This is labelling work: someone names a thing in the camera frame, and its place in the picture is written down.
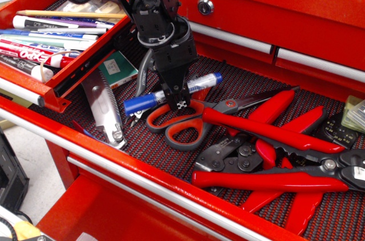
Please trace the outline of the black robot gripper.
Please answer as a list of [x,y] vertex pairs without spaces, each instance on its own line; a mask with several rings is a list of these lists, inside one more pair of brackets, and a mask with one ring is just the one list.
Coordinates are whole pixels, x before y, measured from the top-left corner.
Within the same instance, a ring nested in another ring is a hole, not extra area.
[[176,111],[190,104],[186,81],[189,67],[197,60],[197,51],[189,22],[177,16],[168,33],[159,37],[137,35],[140,43],[153,52],[156,71],[170,109]]

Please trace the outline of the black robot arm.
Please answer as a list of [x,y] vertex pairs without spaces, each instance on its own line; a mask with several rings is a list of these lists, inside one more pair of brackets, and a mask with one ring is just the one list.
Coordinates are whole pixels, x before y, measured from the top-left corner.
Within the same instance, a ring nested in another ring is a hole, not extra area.
[[[84,4],[90,0],[68,0]],[[172,110],[190,104],[186,81],[197,51],[189,22],[178,14],[179,0],[118,0],[136,25],[139,42],[152,51],[156,71]]]

